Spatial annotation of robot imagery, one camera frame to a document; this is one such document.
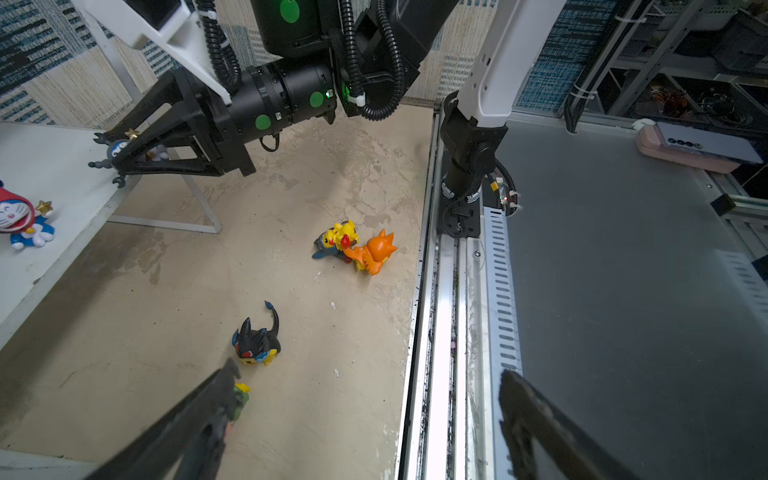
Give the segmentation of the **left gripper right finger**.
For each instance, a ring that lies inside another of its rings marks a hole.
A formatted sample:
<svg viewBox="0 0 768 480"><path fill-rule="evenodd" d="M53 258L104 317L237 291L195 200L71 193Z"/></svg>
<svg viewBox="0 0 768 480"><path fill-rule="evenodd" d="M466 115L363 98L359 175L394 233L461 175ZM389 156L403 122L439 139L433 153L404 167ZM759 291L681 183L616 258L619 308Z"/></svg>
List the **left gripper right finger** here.
<svg viewBox="0 0 768 480"><path fill-rule="evenodd" d="M534 445L539 444L567 479L635 479L522 375L501 374L501 433L517 479L538 479Z"/></svg>

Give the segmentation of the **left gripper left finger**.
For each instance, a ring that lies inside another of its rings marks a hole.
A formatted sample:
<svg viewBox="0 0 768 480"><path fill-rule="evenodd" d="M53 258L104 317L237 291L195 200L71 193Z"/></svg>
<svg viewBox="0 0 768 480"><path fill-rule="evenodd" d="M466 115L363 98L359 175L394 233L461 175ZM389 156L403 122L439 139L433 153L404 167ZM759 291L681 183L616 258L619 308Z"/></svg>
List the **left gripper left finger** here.
<svg viewBox="0 0 768 480"><path fill-rule="evenodd" d="M235 362L224 365L108 462L90 479L214 479L234 424Z"/></svg>

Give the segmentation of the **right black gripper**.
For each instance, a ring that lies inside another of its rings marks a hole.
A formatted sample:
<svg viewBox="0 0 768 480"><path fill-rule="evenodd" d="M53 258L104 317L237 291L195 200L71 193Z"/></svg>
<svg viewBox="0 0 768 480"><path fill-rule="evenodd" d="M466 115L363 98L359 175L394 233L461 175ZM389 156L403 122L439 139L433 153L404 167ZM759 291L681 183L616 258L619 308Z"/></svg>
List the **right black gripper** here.
<svg viewBox="0 0 768 480"><path fill-rule="evenodd" d="M170 126L163 129L133 129L165 104L170 105ZM245 147L243 134L235 126L227 106L205 84L182 67L165 72L134 108L115 127L96 133L94 142L107 145L138 133L113 163L120 177L140 175L191 175L219 177L238 170L248 176L256 172ZM145 162L139 155L157 144L168 148L170 159Z"/></svg>

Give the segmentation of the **grey hood Doraemon figure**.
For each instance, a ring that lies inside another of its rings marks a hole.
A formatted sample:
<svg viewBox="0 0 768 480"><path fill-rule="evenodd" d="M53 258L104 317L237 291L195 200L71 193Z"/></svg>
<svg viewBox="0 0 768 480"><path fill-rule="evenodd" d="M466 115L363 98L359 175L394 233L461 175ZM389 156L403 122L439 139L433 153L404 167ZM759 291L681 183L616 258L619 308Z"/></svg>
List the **grey hood Doraemon figure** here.
<svg viewBox="0 0 768 480"><path fill-rule="evenodd" d="M93 169L112 169L114 167L114 161L120 155L125 152L137 152L134 151L131 146L132 142L137 138L138 133L133 130L129 130L125 135L117 136L113 139L110 139L106 132L97 132L94 141L97 144L107 146L106 158L99 161L90 161L88 167ZM163 144L157 144L153 148L150 148L139 155L139 160L145 162L161 162L168 161L169 159L170 154L168 148Z"/></svg>

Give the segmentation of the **red hat Doraemon figure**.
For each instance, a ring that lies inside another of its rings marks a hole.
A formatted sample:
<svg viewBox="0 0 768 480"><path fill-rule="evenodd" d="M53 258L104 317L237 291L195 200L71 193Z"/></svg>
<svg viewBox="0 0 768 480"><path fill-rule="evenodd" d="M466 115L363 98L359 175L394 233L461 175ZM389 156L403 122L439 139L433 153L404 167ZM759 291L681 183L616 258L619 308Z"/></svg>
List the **red hat Doraemon figure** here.
<svg viewBox="0 0 768 480"><path fill-rule="evenodd" d="M27 198L7 190L1 183L1 233L9 236L13 250L42 248L52 242L55 228L48 224L52 213L50 201L34 205Z"/></svg>

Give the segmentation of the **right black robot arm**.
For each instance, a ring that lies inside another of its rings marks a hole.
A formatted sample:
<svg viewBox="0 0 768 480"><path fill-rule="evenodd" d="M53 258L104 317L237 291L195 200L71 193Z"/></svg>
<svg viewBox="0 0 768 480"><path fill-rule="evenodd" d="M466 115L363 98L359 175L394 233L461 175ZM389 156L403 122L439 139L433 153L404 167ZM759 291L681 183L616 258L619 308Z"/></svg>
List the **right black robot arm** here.
<svg viewBox="0 0 768 480"><path fill-rule="evenodd" d="M247 144L337 109L389 118L454 10L451 1L255 1L271 63L244 67L212 1L87 1L84 10L133 48L152 43L177 67L164 73L112 129L104 166L123 186L134 175L250 175ZM518 91L558 16L560 1L503 1L462 87L444 102L438 230L480 233L483 183L501 170L496 151Z"/></svg>

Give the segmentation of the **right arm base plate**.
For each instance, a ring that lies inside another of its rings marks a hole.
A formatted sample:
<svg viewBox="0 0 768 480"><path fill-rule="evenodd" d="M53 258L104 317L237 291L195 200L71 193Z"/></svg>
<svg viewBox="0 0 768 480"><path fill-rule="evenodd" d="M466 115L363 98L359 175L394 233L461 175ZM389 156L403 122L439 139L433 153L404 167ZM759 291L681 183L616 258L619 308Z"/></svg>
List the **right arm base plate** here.
<svg viewBox="0 0 768 480"><path fill-rule="evenodd" d="M478 238L481 233L480 200L468 203L466 200L440 198L436 218L437 232L454 239Z"/></svg>

